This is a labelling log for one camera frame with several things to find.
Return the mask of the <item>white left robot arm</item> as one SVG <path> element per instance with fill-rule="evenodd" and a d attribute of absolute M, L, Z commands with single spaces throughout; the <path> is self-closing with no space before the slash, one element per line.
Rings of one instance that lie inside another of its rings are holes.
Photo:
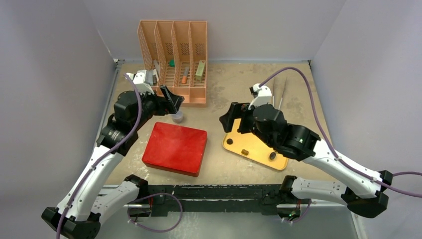
<path fill-rule="evenodd" d="M 125 204 L 144 203 L 149 197 L 148 182 L 129 175 L 106 196 L 99 196 L 107 178 L 138 140 L 138 130 L 153 116 L 175 114 L 184 98 L 161 86 L 154 90 L 125 91 L 118 95 L 114 111 L 101 130 L 90 160 L 75 185 L 55 207 L 41 217 L 58 237 L 93 239 L 105 221 Z"/>

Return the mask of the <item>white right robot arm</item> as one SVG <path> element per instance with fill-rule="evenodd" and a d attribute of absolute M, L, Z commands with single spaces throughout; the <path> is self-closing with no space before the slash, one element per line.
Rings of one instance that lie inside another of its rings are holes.
<path fill-rule="evenodd" d="M 234 129 L 236 119 L 240 119 L 238 133 L 251 133 L 284 157 L 316 167 L 335 178 L 335 181 L 315 181 L 288 175 L 279 190 L 284 202 L 330 201 L 370 219 L 387 209 L 389 197 L 382 184 L 391 185 L 391 172 L 370 170 L 337 151 L 332 152 L 317 133 L 303 125 L 288 123 L 284 114 L 271 104 L 251 107 L 247 103 L 231 103 L 228 112 L 219 117 L 224 132 Z"/>

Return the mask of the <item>metal tongs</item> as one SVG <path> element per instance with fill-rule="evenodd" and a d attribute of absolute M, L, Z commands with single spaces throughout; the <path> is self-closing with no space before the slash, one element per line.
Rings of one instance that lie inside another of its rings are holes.
<path fill-rule="evenodd" d="M 282 107 L 287 81 L 288 77 L 285 77 L 283 79 L 281 77 L 276 77 L 273 80 L 272 105 L 278 110 L 281 110 Z"/>

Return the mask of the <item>red lid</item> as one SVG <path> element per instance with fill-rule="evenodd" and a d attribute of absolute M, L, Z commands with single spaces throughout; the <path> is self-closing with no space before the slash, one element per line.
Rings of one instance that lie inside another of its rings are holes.
<path fill-rule="evenodd" d="M 152 168 L 198 177 L 207 140 L 205 130 L 157 122 L 142 162 Z"/>

